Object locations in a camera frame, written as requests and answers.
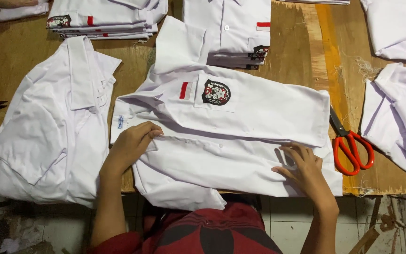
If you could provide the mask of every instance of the red and white flag patch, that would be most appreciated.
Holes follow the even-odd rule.
[[[256,31],[270,32],[270,22],[256,22]]]
[[[180,99],[189,100],[191,88],[192,82],[183,82],[183,85],[181,86]]]

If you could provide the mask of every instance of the shirt sleeve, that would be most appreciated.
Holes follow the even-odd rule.
[[[88,254],[133,254],[142,248],[142,239],[137,232],[116,235],[97,247],[90,249]]]

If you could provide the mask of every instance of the tile floor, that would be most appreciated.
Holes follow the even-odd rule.
[[[305,198],[272,198],[262,196],[262,216],[267,234],[285,254],[300,253],[313,217],[313,206]],[[365,233],[375,198],[341,197],[336,199],[340,215],[336,226],[336,253],[347,254]],[[141,214],[144,198],[138,194],[123,197],[127,228],[141,231]],[[379,218],[389,214],[390,198],[383,197]],[[37,228],[42,230],[42,240],[50,241],[57,254],[65,249],[70,254],[79,254],[87,246],[90,225],[94,213],[79,205],[36,206]],[[403,230],[392,229],[381,232],[378,220],[376,225],[379,238],[368,254],[406,253]]]

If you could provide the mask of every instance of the red scissor handle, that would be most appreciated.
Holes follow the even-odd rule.
[[[344,175],[352,176],[358,174],[360,169],[366,170],[370,167],[372,167],[372,164],[374,163],[375,155],[374,155],[374,150],[372,149],[372,146],[369,144],[368,141],[365,141],[360,135],[356,134],[353,131],[349,131],[349,134],[345,136],[347,139],[347,143],[349,144],[350,150],[344,145],[344,142],[342,142],[342,137],[337,137],[335,138],[335,142],[333,144],[333,155],[335,157],[335,166],[336,168],[343,173]],[[356,147],[355,139],[360,142],[365,148],[366,151],[368,152],[368,163],[366,165],[363,165],[361,163],[361,159],[359,158],[359,153],[358,153],[358,148]],[[349,158],[349,161],[353,164],[354,170],[347,171],[339,162],[339,157],[338,157],[338,148],[341,147],[341,150],[344,152],[344,154]]]

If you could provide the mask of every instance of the stack of folded shirts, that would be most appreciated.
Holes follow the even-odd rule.
[[[313,4],[349,4],[350,0],[277,0],[282,2],[294,3],[313,3]]]
[[[185,24],[210,33],[207,64],[257,69],[270,46],[270,0],[183,0]]]
[[[145,39],[167,11],[168,0],[55,0],[47,29],[62,38]]]
[[[0,21],[19,20],[31,16],[41,16],[48,12],[48,0],[38,0],[35,6],[25,6],[14,9],[1,9]]]

